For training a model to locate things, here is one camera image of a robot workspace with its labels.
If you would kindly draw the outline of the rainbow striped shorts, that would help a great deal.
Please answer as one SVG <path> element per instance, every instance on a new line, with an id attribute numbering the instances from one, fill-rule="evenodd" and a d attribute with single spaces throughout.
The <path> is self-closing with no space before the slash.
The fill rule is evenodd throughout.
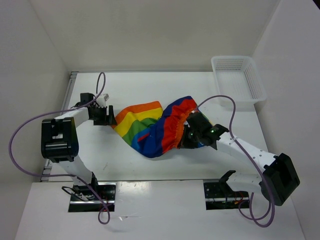
<path id="1" fill-rule="evenodd" d="M 112 128 L 138 153 L 157 158 L 181 147 L 184 125 L 196 107 L 191 96 L 181 97 L 165 109 L 159 101 L 131 105 L 117 114 Z"/>

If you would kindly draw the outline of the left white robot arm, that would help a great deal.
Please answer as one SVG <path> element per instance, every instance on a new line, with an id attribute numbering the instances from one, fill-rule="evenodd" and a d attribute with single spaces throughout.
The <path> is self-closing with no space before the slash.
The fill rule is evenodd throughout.
<path id="1" fill-rule="evenodd" d="M 41 123 L 41 154 L 45 159 L 58 164 L 71 176 L 73 194 L 80 200 L 94 200 L 100 194 L 95 174 L 79 156 L 77 127 L 86 121 L 95 126 L 117 124 L 113 106 L 107 106 L 108 94 L 96 96 L 81 93 L 80 101 L 61 116 L 45 119 Z"/>

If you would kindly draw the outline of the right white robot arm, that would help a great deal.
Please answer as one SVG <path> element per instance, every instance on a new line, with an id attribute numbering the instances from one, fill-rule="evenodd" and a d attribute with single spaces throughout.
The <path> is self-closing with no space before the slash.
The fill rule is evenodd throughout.
<path id="1" fill-rule="evenodd" d="M 180 147 L 195 149 L 211 147 L 257 170 L 257 174 L 242 174 L 229 170 L 219 179 L 219 191 L 225 197 L 235 192 L 261 193 L 276 206 L 282 206 L 300 185 L 291 158 L 259 149 L 232 135 L 220 125 L 211 124 L 201 112 L 192 112 L 186 119 Z"/>

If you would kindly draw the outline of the white plastic basket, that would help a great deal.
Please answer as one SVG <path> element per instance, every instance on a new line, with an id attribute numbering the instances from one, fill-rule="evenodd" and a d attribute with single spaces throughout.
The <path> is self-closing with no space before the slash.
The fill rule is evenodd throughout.
<path id="1" fill-rule="evenodd" d="M 211 66 L 218 94 L 231 97 L 239 108 L 248 108 L 267 99 L 253 58 L 214 56 Z"/>

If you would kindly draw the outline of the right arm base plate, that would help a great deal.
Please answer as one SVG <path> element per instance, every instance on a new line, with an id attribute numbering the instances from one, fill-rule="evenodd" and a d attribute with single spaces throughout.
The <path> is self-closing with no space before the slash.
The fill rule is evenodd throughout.
<path id="1" fill-rule="evenodd" d="M 203 182 L 206 210 L 249 208 L 249 194 L 245 191 L 223 191 L 217 180 Z"/>

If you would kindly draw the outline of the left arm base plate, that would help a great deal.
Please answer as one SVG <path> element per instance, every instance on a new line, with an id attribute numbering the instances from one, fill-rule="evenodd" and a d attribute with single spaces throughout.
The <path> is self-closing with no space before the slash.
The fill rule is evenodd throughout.
<path id="1" fill-rule="evenodd" d="M 101 201 L 90 190 L 86 190 L 83 194 L 75 186 L 63 186 L 62 189 L 70 195 L 69 213 L 99 212 L 103 208 Z M 108 205 L 110 212 L 115 210 L 116 189 L 115 182 L 99 182 L 96 188 L 96 192 Z"/>

